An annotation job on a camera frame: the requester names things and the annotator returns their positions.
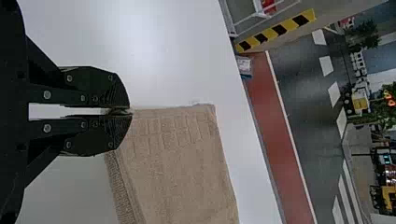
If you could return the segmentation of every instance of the folded towel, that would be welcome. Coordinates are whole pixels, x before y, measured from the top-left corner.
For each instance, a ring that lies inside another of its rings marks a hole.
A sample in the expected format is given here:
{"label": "folded towel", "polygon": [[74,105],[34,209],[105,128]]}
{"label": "folded towel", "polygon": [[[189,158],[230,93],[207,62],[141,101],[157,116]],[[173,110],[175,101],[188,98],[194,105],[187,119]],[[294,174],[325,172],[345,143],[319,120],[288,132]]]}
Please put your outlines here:
{"label": "folded towel", "polygon": [[213,105],[137,110],[105,155],[120,224],[237,224]]}

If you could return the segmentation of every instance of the crosswalk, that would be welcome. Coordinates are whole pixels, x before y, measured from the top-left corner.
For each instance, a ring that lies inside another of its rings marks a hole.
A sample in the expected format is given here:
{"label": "crosswalk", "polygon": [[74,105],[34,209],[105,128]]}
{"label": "crosswalk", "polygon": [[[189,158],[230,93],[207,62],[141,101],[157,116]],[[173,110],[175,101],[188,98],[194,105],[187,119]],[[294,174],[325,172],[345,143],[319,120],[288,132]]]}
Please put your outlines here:
{"label": "crosswalk", "polygon": [[[326,40],[322,30],[312,33],[316,45],[326,45]],[[333,72],[332,58],[324,56],[319,58],[323,76],[330,76]],[[335,81],[328,89],[332,108],[335,107],[341,98],[340,88]],[[336,120],[340,138],[344,136],[347,126],[347,114],[342,107]],[[347,162],[343,162],[342,173],[338,179],[338,193],[334,197],[332,205],[332,216],[335,224],[364,224],[361,216],[361,210],[358,204],[357,195],[353,187],[352,177],[350,175]]]}
{"label": "crosswalk", "polygon": [[332,207],[335,224],[363,224],[357,195],[352,185],[346,161],[343,163],[343,173],[339,177],[338,189],[339,195],[335,196]]}

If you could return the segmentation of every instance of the screw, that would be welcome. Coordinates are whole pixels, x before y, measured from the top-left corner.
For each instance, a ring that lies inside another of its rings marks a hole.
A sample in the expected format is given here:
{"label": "screw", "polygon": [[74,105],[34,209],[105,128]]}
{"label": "screw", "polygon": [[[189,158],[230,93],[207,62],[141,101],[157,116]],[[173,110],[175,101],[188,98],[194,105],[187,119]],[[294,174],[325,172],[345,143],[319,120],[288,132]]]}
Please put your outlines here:
{"label": "screw", "polygon": [[67,80],[68,82],[72,82],[72,81],[73,81],[73,77],[70,76],[70,75],[67,75],[66,80]]}
{"label": "screw", "polygon": [[70,141],[67,141],[65,146],[66,146],[66,148],[70,148],[70,147],[72,147],[72,143]]}
{"label": "screw", "polygon": [[49,124],[45,124],[43,131],[44,133],[50,133],[50,131],[52,130],[52,127]]}
{"label": "screw", "polygon": [[50,91],[44,91],[44,99],[49,100],[51,96],[52,94],[50,93]]}

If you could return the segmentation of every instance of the red lane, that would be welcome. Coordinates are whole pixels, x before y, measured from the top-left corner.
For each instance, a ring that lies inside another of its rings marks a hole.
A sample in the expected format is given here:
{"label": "red lane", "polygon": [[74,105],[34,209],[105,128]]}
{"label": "red lane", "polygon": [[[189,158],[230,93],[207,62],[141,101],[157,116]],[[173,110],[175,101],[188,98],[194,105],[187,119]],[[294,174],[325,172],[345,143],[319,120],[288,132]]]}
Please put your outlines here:
{"label": "red lane", "polygon": [[288,224],[314,224],[276,86],[265,53],[253,55],[248,94]]}

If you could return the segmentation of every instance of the white line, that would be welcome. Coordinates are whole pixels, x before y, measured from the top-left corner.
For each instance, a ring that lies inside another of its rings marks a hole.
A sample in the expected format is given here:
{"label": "white line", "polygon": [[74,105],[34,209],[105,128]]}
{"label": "white line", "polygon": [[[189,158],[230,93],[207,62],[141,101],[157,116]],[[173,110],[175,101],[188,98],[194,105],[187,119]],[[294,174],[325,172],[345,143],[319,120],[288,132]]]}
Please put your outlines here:
{"label": "white line", "polygon": [[295,156],[295,158],[297,160],[298,170],[300,172],[300,176],[301,176],[301,179],[303,181],[306,199],[308,200],[309,208],[311,209],[312,218],[314,219],[314,223],[318,224],[317,216],[315,215],[314,206],[312,206],[311,197],[309,196],[308,187],[306,186],[305,177],[304,177],[304,173],[303,173],[303,168],[301,167],[300,158],[298,157],[297,147],[296,147],[296,144],[294,143],[294,137],[293,137],[293,134],[291,132],[289,119],[288,119],[288,116],[286,115],[285,105],[283,104],[282,95],[280,94],[279,86],[277,85],[276,75],[275,75],[274,67],[273,67],[272,62],[271,62],[270,53],[267,50],[267,51],[265,51],[265,54],[267,56],[268,64],[270,65],[271,75],[273,77],[273,81],[274,81],[274,84],[275,84],[275,87],[276,87],[277,96],[279,97],[280,106],[282,107],[283,117],[284,117],[284,119],[286,121],[286,126],[288,127],[290,141],[291,141],[291,145],[293,147],[294,156]]}
{"label": "white line", "polygon": [[332,67],[332,58],[330,56],[321,57],[319,58],[319,60],[324,77],[326,77],[327,75],[332,73],[332,71],[334,71],[334,68]]}
{"label": "white line", "polygon": [[340,133],[340,136],[342,138],[344,136],[344,131],[347,126],[347,114],[344,108],[341,109],[340,114],[338,115],[337,126],[338,126],[338,132]]}
{"label": "white line", "polygon": [[338,87],[338,83],[334,82],[328,89],[328,92],[330,95],[330,101],[332,102],[332,107],[334,107],[337,104],[338,99],[340,99],[340,97],[341,97],[340,88]]}
{"label": "white line", "polygon": [[358,195],[356,195],[355,189],[353,188],[351,175],[347,169],[346,161],[344,161],[343,168],[346,175],[346,184],[349,189],[350,197],[352,198],[353,207],[355,208],[355,214],[358,217],[359,224],[363,224],[363,219],[361,218],[361,208],[359,207],[358,200],[356,199]]}
{"label": "white line", "polygon": [[352,208],[350,207],[349,199],[347,197],[346,185],[342,176],[340,176],[340,181],[338,181],[338,188],[340,189],[341,199],[343,200],[344,208],[346,210],[347,223],[354,224],[355,219],[353,218]]}
{"label": "white line", "polygon": [[327,45],[322,29],[312,32],[312,37],[314,37],[314,43],[316,45]]}
{"label": "white line", "polygon": [[345,224],[337,196],[335,196],[334,205],[332,206],[332,216],[334,217],[335,224]]}
{"label": "white line", "polygon": [[331,29],[330,27],[327,27],[327,26],[325,26],[325,27],[323,27],[323,29],[325,29],[325,30],[327,30],[327,31],[330,31],[330,32],[332,32],[333,34],[336,34],[336,35],[341,35],[340,33],[338,33],[338,32],[336,32],[336,31],[334,31],[333,29]]}

